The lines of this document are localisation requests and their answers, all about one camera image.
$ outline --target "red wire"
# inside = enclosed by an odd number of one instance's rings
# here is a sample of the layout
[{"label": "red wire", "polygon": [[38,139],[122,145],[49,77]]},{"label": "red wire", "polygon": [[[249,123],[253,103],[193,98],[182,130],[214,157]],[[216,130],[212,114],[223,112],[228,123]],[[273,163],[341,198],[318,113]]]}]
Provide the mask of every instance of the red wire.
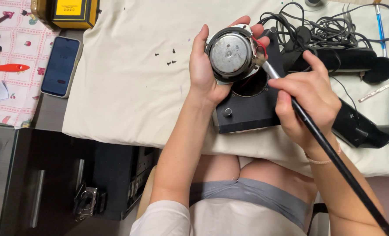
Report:
[{"label": "red wire", "polygon": [[266,47],[263,45],[263,43],[261,43],[259,40],[255,39],[255,37],[251,37],[254,41],[256,41],[256,43],[258,43],[260,46],[263,47],[263,49],[265,50],[265,57],[266,57]]}]

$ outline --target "person's left hand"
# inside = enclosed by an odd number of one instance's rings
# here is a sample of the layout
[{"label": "person's left hand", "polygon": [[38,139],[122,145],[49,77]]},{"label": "person's left hand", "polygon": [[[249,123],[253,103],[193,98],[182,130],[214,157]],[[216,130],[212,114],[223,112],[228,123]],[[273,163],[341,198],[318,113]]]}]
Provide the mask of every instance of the person's left hand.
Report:
[{"label": "person's left hand", "polygon": [[[243,16],[228,27],[237,24],[250,24],[250,17]],[[258,38],[263,33],[263,26],[255,24],[250,27],[253,36]],[[215,107],[229,94],[232,84],[219,85],[213,75],[209,57],[205,53],[205,43],[208,39],[209,28],[205,24],[193,41],[190,54],[190,92],[201,99],[202,104],[210,108]],[[267,47],[270,43],[268,37],[262,37],[259,41]]]}]

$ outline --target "forearm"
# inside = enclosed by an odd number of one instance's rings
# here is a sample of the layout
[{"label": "forearm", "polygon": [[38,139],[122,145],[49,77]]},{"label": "forearm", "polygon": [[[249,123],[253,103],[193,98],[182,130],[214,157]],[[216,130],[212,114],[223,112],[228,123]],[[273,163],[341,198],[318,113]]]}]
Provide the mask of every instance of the forearm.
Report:
[{"label": "forearm", "polygon": [[[329,137],[329,142],[332,144],[334,149],[337,150],[338,144],[334,135]],[[307,154],[311,159],[316,161],[328,160],[328,156],[324,153],[322,148],[307,151]],[[362,186],[370,199],[374,202],[378,210],[381,213],[384,213],[379,200],[375,196],[364,176],[343,152],[340,153],[339,157],[345,163],[346,167],[350,170],[358,183]],[[321,197],[327,205],[330,214],[346,220],[374,226],[377,225],[374,218],[365,208],[363,203],[333,163],[326,165],[311,163],[310,165],[311,171],[314,175],[315,184],[317,185]]]},{"label": "forearm", "polygon": [[158,161],[150,203],[173,200],[189,206],[189,190],[213,109],[191,92]]}]

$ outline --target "gray shorts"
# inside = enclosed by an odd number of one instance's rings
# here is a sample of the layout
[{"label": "gray shorts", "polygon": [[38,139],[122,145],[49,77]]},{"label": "gray shorts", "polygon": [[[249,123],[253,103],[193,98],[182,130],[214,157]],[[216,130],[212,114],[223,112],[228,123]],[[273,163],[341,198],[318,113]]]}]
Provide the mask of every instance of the gray shorts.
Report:
[{"label": "gray shorts", "polygon": [[280,188],[261,181],[239,178],[238,180],[191,185],[190,206],[200,200],[212,198],[226,198],[261,205],[279,212],[298,227],[304,228],[307,203]]}]

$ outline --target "pink patterned tablecloth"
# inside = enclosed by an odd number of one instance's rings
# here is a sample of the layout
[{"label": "pink patterned tablecloth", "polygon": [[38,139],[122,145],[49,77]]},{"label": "pink patterned tablecloth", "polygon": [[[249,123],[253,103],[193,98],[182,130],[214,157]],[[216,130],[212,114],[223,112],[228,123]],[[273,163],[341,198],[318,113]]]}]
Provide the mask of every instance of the pink patterned tablecloth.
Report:
[{"label": "pink patterned tablecloth", "polygon": [[47,29],[31,14],[31,0],[0,0],[0,17],[13,12],[0,23],[0,64],[23,64],[23,72],[0,72],[0,81],[8,87],[9,99],[0,102],[0,122],[15,127],[29,127],[40,98],[51,45],[58,32]]}]

